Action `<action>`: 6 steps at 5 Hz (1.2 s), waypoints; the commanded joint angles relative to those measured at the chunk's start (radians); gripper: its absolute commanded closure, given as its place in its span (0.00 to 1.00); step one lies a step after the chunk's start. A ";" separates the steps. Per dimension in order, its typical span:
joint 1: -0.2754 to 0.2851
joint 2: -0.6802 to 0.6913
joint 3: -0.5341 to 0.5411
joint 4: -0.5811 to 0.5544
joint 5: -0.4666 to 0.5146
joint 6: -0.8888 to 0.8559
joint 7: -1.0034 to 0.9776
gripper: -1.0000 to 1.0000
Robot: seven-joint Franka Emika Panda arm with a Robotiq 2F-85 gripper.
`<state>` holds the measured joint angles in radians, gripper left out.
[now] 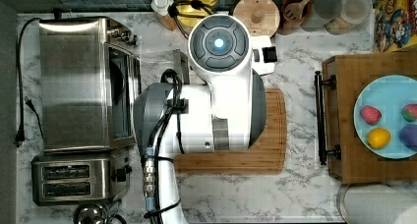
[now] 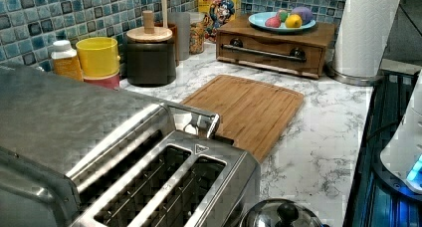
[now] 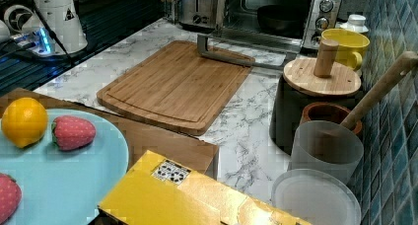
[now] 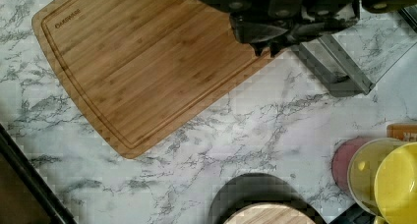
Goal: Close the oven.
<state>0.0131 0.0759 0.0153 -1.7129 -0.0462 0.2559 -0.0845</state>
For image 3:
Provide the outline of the white robot base arm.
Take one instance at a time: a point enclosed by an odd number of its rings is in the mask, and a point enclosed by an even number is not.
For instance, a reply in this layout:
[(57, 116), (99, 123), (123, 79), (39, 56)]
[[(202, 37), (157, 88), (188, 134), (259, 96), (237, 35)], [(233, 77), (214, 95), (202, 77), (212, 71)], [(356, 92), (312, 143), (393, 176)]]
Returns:
[(19, 46), (39, 57), (69, 55), (88, 45), (73, 0), (32, 0), (3, 12), (3, 20)]

